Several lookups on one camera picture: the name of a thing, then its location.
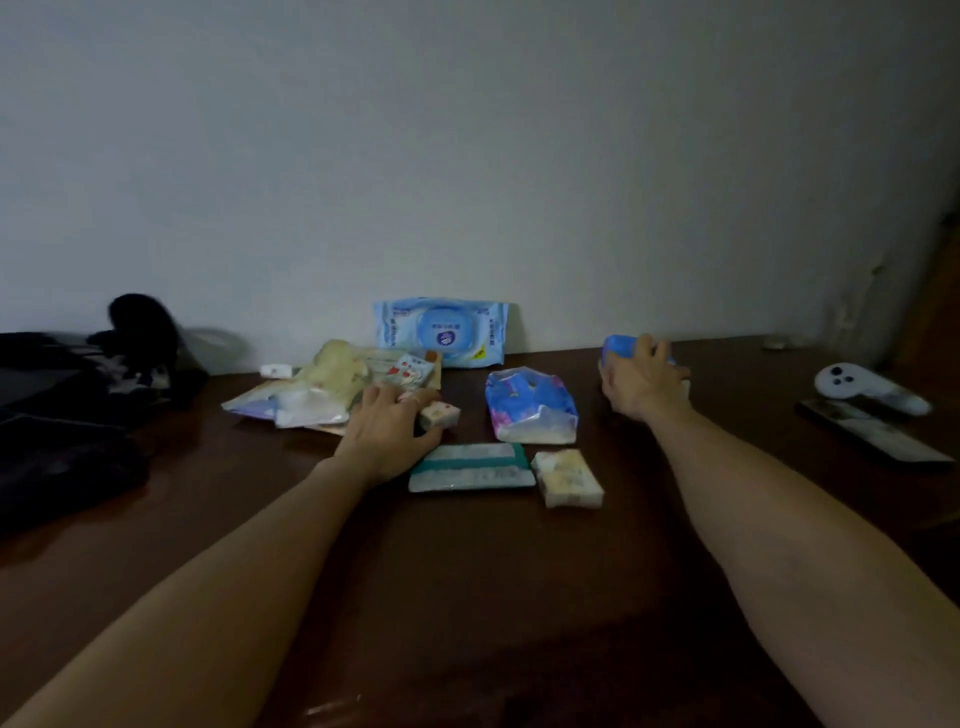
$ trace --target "person's left arm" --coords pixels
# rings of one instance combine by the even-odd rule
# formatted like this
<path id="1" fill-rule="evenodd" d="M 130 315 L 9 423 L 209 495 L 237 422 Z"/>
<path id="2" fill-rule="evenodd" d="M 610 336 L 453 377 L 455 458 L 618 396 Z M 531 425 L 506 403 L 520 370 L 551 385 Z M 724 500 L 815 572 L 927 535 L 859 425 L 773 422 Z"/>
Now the person's left arm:
<path id="1" fill-rule="evenodd" d="M 4 728 L 253 724 L 348 515 L 440 443 L 414 437 L 436 393 L 399 394 L 368 388 L 333 457 L 150 590 Z"/>

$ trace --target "white wall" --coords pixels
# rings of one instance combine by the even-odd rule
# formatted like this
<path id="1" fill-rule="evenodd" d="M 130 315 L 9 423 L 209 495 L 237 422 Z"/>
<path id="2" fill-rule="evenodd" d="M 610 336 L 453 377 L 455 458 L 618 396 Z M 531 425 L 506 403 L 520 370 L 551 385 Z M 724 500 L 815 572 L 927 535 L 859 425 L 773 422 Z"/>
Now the white wall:
<path id="1" fill-rule="evenodd" d="M 220 371 L 419 294 L 517 303 L 531 350 L 816 333 L 889 249 L 878 351 L 958 182 L 957 27 L 951 0 L 8 0 L 0 330 L 141 291 L 246 340 L 200 346 Z"/>

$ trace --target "forearm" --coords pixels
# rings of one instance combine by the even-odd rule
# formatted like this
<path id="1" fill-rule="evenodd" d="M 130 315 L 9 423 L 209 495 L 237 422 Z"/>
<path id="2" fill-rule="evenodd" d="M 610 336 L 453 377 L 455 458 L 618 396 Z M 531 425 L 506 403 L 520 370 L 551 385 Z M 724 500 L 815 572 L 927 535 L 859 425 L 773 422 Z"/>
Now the forearm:
<path id="1" fill-rule="evenodd" d="M 154 587 L 7 728 L 250 725 L 364 478 L 325 460 Z"/>
<path id="2" fill-rule="evenodd" d="M 889 538 L 692 410 L 648 421 L 748 622 L 826 725 L 960 720 L 960 613 Z"/>

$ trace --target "white vr controller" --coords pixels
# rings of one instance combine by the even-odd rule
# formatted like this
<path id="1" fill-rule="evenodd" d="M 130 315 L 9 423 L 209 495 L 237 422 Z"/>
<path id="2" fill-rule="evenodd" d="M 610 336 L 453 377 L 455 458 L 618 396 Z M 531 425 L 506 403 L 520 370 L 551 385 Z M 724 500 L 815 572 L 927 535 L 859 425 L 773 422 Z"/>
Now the white vr controller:
<path id="1" fill-rule="evenodd" d="M 915 416 L 925 415 L 931 409 L 925 399 L 857 364 L 832 364 L 816 376 L 813 385 L 820 394 L 832 400 L 863 395 Z"/>

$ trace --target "hand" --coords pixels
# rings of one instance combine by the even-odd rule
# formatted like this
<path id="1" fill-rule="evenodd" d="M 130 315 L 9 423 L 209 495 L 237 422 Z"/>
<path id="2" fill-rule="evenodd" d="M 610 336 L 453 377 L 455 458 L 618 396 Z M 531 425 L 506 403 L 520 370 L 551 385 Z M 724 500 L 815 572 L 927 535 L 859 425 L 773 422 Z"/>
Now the hand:
<path id="1" fill-rule="evenodd" d="M 347 434 L 334 457 L 349 458 L 366 474 L 368 487 L 379 485 L 412 468 L 440 444 L 443 430 L 434 427 L 414 437 L 414 422 L 420 411 L 438 400 L 435 389 L 419 389 L 403 401 L 403 390 L 393 384 L 372 385 L 350 412 Z"/>
<path id="2" fill-rule="evenodd" d="M 641 422 L 663 408 L 690 407 L 681 384 L 689 378 L 690 370 L 668 361 L 670 342 L 661 341 L 654 353 L 652 347 L 650 334 L 643 334 L 636 339 L 634 358 L 607 352 L 607 365 L 599 365 L 603 393 L 613 409 Z"/>

